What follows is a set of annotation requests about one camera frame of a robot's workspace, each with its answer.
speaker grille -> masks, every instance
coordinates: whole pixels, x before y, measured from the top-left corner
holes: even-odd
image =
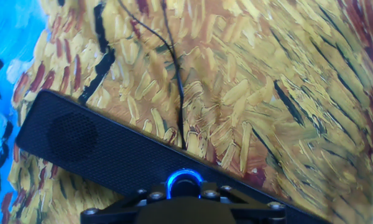
[[[67,113],[55,118],[47,133],[50,152],[67,162],[87,159],[96,147],[97,138],[94,123],[81,113]]]
[[[209,166],[117,124],[86,107],[42,90],[28,112],[16,139],[29,153],[120,194],[150,189],[172,173],[193,169],[207,181],[229,185],[262,203],[274,201]],[[295,208],[287,208],[290,223],[325,223]]]

blue led light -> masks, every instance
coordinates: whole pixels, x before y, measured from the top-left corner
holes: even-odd
[[[171,195],[170,195],[170,190],[172,189],[173,187],[173,184],[176,180],[176,178],[179,176],[179,175],[183,175],[183,174],[187,174],[187,175],[191,175],[193,178],[196,179],[196,181],[199,183],[199,185],[203,182],[203,178],[201,177],[201,175],[194,171],[194,170],[191,170],[191,169],[182,169],[182,170],[178,170],[176,172],[174,172],[172,175],[170,175],[170,177],[168,177],[167,179],[167,184],[166,184],[166,193],[167,193],[167,199],[170,199],[171,198]]]

black wire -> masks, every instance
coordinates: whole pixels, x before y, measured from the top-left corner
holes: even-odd
[[[180,75],[180,65],[178,64],[177,55],[175,54],[175,47],[174,47],[173,36],[172,36],[172,33],[171,33],[170,28],[168,26],[168,19],[167,19],[167,14],[166,14],[166,8],[167,8],[167,6],[166,6],[166,3],[165,3],[165,0],[162,1],[162,9],[163,9],[163,16],[164,16],[164,20],[165,20],[165,26],[166,26],[166,29],[167,29],[167,32],[168,32],[168,36],[169,36],[170,41],[171,41],[171,45],[172,45],[171,47],[169,46],[169,44],[167,43],[167,41],[161,35],[159,35],[154,30],[152,30],[147,25],[145,25],[143,22],[141,22],[140,20],[138,20],[127,9],[127,7],[123,4],[123,2],[121,0],[118,0],[118,1],[119,1],[119,4],[121,5],[121,7],[127,12],[127,14],[131,18],[133,18],[138,24],[140,24],[143,27],[145,27],[149,32],[153,33],[153,35],[156,35],[165,44],[165,46],[168,49],[168,51],[170,51],[170,54],[172,56],[173,63],[174,63],[174,66],[175,66],[175,76],[177,78],[178,91],[180,92],[180,110],[178,112],[178,121],[177,121],[177,124],[178,124],[178,129],[180,130],[180,134],[181,134],[182,149],[187,149],[187,145],[185,143],[185,138],[184,138],[184,128],[183,128],[184,89],[183,89],[182,79],[181,79],[181,75]]]

screw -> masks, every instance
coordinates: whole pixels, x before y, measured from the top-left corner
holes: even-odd
[[[224,189],[224,190],[231,190],[232,189],[232,187],[230,187],[228,185],[222,186],[221,188]]]
[[[137,192],[138,192],[138,194],[143,194],[143,193],[146,193],[146,190],[145,189],[139,189]]]
[[[267,204],[270,208],[275,209],[275,210],[280,210],[284,209],[285,205],[279,202],[270,202]]]
[[[154,199],[154,200],[159,200],[163,197],[163,193],[162,192],[152,192],[150,195],[149,195],[150,198]]]
[[[218,193],[215,190],[205,190],[203,192],[203,195],[209,198],[214,198],[217,197]]]
[[[98,212],[98,208],[89,208],[89,209],[85,210],[83,213],[85,215],[94,215],[97,212]]]

painted canvas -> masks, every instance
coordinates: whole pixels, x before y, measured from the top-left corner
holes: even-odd
[[[182,108],[136,19],[174,42]],[[333,223],[373,220],[373,0],[0,1],[0,223],[121,198],[14,144],[43,89],[175,146],[183,110],[194,155]]]

